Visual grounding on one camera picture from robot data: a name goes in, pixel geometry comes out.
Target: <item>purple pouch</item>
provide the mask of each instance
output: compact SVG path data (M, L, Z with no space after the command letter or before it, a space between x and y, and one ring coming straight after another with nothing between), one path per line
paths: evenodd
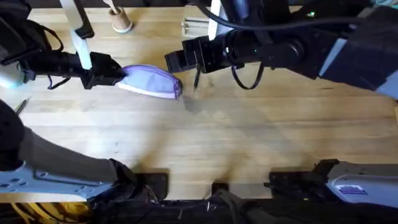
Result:
M182 93L182 83L173 74L153 65L130 65L123 68L126 76L116 84L119 88L165 99Z

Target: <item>green light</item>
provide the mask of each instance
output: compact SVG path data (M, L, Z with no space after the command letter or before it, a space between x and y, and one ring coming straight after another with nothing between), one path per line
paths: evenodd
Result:
M315 11L311 11L307 14L308 17L315 17Z

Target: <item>blue sticker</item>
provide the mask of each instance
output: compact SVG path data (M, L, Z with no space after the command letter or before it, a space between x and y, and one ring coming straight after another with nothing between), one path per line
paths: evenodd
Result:
M336 185L338 191L342 194L362 194L367 195L368 193L359 185Z

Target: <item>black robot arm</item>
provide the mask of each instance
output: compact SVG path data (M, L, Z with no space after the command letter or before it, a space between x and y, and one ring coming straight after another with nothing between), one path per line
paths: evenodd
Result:
M73 5L76 6L81 19L69 20L78 38L94 36L79 1L61 0L68 19ZM63 52L63 44L57 34L34 21L27 19L30 6L23 0L6 0L0 2L0 66L17 67L24 81L35 80L37 75L47 75L49 89L54 89L72 77L81 79L85 89L96 85L114 85L125 76L120 65L110 55L97 52L90 53L91 68L84 69L79 55ZM53 50L46 36L53 35L60 42L60 48ZM50 76L64 77L64 81L52 85Z
M199 1L193 2L212 16ZM250 90L264 67L287 68L398 99L396 9L374 7L368 0L313 0L296 12L289 11L287 1L235 0L224 9L229 21L213 18L235 29L214 40L203 36L183 41L183 50L165 56L170 72L231 67L238 85ZM251 62L261 65L255 84L246 87L236 70Z

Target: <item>wooden tabletop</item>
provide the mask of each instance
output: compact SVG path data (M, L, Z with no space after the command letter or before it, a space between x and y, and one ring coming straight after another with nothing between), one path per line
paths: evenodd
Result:
M122 66L166 68L164 55L182 48L184 8L126 9L136 23L127 34L113 31L107 9L86 11L95 30L90 50L110 54ZM65 50L74 52L60 9L34 9L30 18L55 30ZM257 67L239 70L247 85ZM386 96L284 69L266 69L252 91L240 89L229 69L204 74L193 92L194 73L175 74L185 87L178 102L113 86L84 90L79 79L50 91L48 80L38 78L0 89L0 96L12 107L30 97L24 124L54 143L139 172L166 170L169 199L203 198L214 180L234 183L242 197L266 197L261 184L270 170L311 169L320 159L398 163L396 102ZM79 200L15 195L18 201Z

